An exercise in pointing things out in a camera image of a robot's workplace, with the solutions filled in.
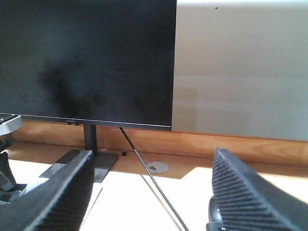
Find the blue-grey right gripper finger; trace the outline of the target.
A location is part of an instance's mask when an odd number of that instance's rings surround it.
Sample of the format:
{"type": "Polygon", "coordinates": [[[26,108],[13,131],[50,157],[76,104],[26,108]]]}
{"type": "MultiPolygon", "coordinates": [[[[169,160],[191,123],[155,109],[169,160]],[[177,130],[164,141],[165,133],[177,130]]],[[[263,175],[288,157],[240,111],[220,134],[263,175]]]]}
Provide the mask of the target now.
{"type": "Polygon", "coordinates": [[[216,149],[212,189],[228,231],[306,231],[307,203],[258,175],[226,149],[216,149]]]}

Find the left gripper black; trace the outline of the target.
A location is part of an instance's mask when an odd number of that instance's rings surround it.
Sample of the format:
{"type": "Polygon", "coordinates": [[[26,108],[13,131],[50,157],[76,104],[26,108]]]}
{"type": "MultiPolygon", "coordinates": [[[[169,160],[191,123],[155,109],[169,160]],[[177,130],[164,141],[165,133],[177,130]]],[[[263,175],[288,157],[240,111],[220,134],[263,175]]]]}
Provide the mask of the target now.
{"type": "Polygon", "coordinates": [[[0,229],[2,231],[78,231],[94,182],[92,151],[82,151],[30,192],[18,184],[0,141],[0,229]]]}

